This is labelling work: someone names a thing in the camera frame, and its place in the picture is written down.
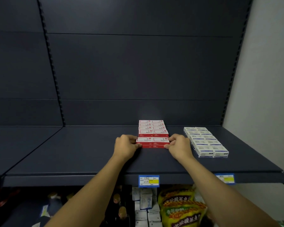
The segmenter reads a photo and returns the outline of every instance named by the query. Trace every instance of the yellow food bag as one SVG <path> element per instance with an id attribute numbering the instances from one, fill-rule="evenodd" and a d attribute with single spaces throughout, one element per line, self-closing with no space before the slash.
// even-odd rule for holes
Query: yellow food bag
<path id="1" fill-rule="evenodd" d="M 198 227 L 206 209 L 201 202 L 166 202 L 161 208 L 162 224 L 164 227 Z"/>
<path id="2" fill-rule="evenodd" d="M 190 201 L 193 200 L 194 194 L 195 188 L 192 185 L 174 185 L 160 192 L 158 204 L 162 207 L 165 202 Z"/>

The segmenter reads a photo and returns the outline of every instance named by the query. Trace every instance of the lower shelf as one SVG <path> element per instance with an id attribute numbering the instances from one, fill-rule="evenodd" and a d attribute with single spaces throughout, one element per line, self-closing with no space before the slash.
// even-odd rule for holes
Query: lower shelf
<path id="1" fill-rule="evenodd" d="M 283 183 L 284 172 L 220 126 L 207 127 L 228 149 L 225 159 L 198 158 L 213 173 L 234 173 L 237 183 Z M 64 127 L 7 172 L 4 186 L 84 185 L 107 163 L 116 137 L 137 134 L 136 126 Z M 183 134 L 183 126 L 167 126 Z M 166 149 L 140 149 L 125 164 L 121 183 L 137 185 L 138 175 L 160 175 L 161 184 L 191 184 L 186 170 Z"/>

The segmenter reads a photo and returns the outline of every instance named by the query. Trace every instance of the price tag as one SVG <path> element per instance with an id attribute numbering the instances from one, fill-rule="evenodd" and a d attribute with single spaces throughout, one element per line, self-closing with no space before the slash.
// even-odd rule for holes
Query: price tag
<path id="1" fill-rule="evenodd" d="M 139 175 L 139 187 L 159 187 L 159 175 Z"/>
<path id="2" fill-rule="evenodd" d="M 228 185 L 235 185 L 235 175 L 233 173 L 215 174 L 218 179 Z"/>

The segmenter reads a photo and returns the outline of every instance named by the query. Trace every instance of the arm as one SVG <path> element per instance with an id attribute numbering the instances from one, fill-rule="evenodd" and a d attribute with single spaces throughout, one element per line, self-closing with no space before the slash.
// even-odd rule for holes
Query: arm
<path id="1" fill-rule="evenodd" d="M 141 147 L 139 143 L 134 144 L 136 138 L 131 135 L 118 137 L 108 163 L 53 216 L 46 227 L 99 226 L 123 165 Z"/>
<path id="2" fill-rule="evenodd" d="M 164 147 L 188 171 L 220 227 L 279 226 L 263 210 L 202 166 L 193 157 L 188 138 L 173 134 L 169 141 Z"/>

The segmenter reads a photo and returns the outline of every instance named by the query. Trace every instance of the person's right hand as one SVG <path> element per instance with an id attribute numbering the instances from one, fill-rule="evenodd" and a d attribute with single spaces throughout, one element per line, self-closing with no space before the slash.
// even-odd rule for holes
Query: person's right hand
<path id="1" fill-rule="evenodd" d="M 170 144 L 165 144 L 164 148 L 168 149 L 178 162 L 181 163 L 182 160 L 194 158 L 188 138 L 183 135 L 173 134 L 168 140 Z"/>

